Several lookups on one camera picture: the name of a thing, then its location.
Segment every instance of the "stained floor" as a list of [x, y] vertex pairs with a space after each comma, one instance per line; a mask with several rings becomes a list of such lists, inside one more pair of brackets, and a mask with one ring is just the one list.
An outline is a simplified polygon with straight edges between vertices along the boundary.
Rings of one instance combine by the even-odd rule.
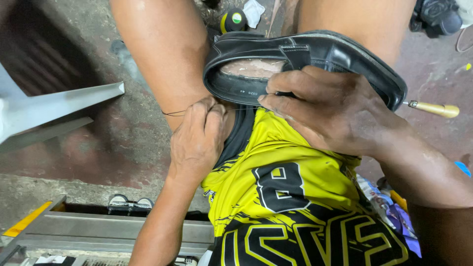
[[[216, 9], [209, 10], [196, 0], [209, 24], [218, 23], [228, 7], [242, 7], [244, 2], [223, 1]], [[266, 7], [266, 12], [256, 31], [278, 35], [282, 21], [276, 19], [269, 29], [274, 1], [259, 2]], [[3, 25], [18, 3], [15, 0], [2, 2], [0, 21]], [[75, 79], [62, 82], [63, 85], [71, 84], [63, 89], [124, 81], [126, 94], [83, 111], [82, 115], [94, 119], [87, 126], [43, 143], [0, 154], [0, 231], [5, 231], [44, 201], [59, 194], [68, 194], [71, 202], [99, 205], [107, 204], [110, 196], [116, 193], [134, 200], [156, 198], [170, 162], [171, 131], [153, 96], [129, 76], [110, 51], [112, 41], [119, 40], [120, 36], [108, 0], [44, 0], [33, 7], [50, 21], [50, 26], [57, 29], [61, 37], [70, 41], [68, 45], [72, 50], [84, 56], [86, 64], [83, 68], [91, 70], [79, 69]], [[18, 35], [23, 34], [25, 28], [28, 27], [13, 32], [0, 29], [6, 30], [13, 42], [20, 42], [23, 39], [18, 39]], [[408, 99], [455, 104], [461, 109], [460, 116], [445, 119], [407, 106], [402, 106], [397, 114], [406, 118], [449, 158], [468, 165], [473, 151], [473, 105], [470, 104], [473, 102], [473, 69], [467, 70], [466, 65], [473, 63], [473, 50], [457, 53], [456, 39], [457, 35], [430, 40], [424, 34], [407, 32], [395, 70], [409, 86]], [[473, 42], [473, 33], [466, 34], [464, 42]], [[22, 65], [9, 61], [3, 48], [0, 49], [0, 62], [7, 62], [10, 68], [7, 70], [12, 72]], [[378, 163], [370, 158], [363, 160], [359, 173], [371, 180], [382, 176]], [[196, 192], [191, 210], [208, 211], [201, 193], [201, 190]]]

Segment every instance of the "leg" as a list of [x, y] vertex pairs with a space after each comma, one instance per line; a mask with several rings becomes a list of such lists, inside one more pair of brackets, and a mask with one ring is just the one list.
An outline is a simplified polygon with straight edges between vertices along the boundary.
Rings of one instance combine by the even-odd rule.
[[341, 33], [393, 66], [415, 3], [416, 0], [300, 0], [298, 16], [294, 17], [298, 19], [298, 32], [327, 29]]
[[[209, 52], [207, 30], [192, 0], [110, 3], [117, 28], [163, 112], [183, 111], [210, 95], [202, 82]], [[166, 115], [171, 130], [182, 119]], [[234, 120], [232, 112], [228, 134]]]

